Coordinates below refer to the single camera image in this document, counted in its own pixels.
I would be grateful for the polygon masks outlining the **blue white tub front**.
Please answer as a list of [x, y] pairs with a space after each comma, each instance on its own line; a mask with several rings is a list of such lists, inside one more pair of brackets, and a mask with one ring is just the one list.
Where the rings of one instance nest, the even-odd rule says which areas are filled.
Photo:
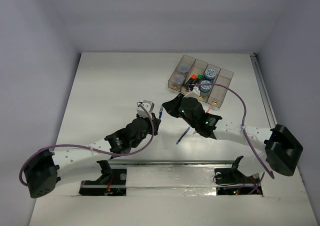
[[212, 85], [211, 82], [203, 80], [200, 82], [200, 85], [198, 86], [199, 90], [200, 90], [200, 95], [202, 97], [206, 97], [210, 94], [211, 90], [212, 90]]

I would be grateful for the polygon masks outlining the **purple cap highlighter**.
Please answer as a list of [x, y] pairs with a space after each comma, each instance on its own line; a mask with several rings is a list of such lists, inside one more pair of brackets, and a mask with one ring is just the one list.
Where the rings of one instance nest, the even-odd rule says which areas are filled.
[[190, 88], [192, 88], [192, 85], [195, 83], [195, 81], [196, 81], [196, 78], [190, 78], [190, 79], [186, 82], [186, 84], [184, 85], [185, 88], [186, 88], [187, 90], [189, 90]]

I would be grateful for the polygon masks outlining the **clear jar purple clips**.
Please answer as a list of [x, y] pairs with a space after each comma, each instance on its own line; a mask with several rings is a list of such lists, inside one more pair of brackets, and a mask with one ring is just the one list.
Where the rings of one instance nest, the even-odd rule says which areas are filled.
[[181, 74], [176, 74], [175, 77], [174, 77], [174, 82], [176, 84], [179, 84], [179, 85], [182, 85], [185, 81], [185, 76], [184, 75], [181, 75]]

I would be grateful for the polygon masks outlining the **orange cap highlighter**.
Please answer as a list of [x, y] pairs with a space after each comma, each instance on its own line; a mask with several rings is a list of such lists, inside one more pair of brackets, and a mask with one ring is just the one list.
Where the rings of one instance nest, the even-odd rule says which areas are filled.
[[188, 80], [187, 82], [185, 83], [184, 87], [188, 88], [188, 86], [193, 83], [193, 81], [196, 79], [197, 75], [196, 74], [193, 74]]

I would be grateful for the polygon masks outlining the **clear jar blue clips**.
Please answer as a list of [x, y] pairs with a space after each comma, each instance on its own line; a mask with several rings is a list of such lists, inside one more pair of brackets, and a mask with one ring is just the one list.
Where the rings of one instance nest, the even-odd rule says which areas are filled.
[[181, 65], [179, 68], [179, 71], [182, 75], [188, 75], [190, 68], [191, 68], [190, 65]]

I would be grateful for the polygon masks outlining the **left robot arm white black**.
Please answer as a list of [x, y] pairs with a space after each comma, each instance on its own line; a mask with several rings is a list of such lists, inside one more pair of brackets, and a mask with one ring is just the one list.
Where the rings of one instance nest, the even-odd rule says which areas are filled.
[[62, 144], [44, 147], [22, 165], [18, 178], [33, 199], [51, 193], [57, 186], [81, 181], [93, 174], [93, 181], [107, 183], [112, 175], [108, 161], [131, 156], [144, 150], [139, 144], [148, 136], [158, 134], [161, 120], [151, 113], [137, 116], [125, 128], [89, 144]]

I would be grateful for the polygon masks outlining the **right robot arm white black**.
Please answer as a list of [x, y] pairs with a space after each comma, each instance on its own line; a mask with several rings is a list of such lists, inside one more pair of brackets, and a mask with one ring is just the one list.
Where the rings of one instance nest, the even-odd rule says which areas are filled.
[[286, 126], [277, 124], [269, 129], [236, 124], [206, 113], [197, 99], [183, 94], [163, 103], [163, 107], [169, 115], [186, 121], [202, 137], [251, 148], [252, 157], [240, 155], [232, 164], [230, 176], [235, 182], [267, 171], [288, 177], [295, 173], [303, 147]]

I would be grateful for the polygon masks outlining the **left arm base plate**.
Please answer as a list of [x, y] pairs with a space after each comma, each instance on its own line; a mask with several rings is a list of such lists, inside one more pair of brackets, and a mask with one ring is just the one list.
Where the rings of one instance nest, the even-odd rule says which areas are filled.
[[101, 175], [95, 181], [82, 181], [81, 196], [126, 196], [127, 168], [112, 169], [108, 161], [97, 161]]

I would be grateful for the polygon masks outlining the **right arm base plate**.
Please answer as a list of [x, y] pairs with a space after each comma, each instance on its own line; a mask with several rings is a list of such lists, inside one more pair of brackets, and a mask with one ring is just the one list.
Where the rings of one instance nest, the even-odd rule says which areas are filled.
[[219, 186], [234, 186], [245, 183], [256, 183], [252, 176], [247, 177], [238, 170], [243, 156], [239, 156], [230, 168], [217, 168], [214, 170], [213, 182]]

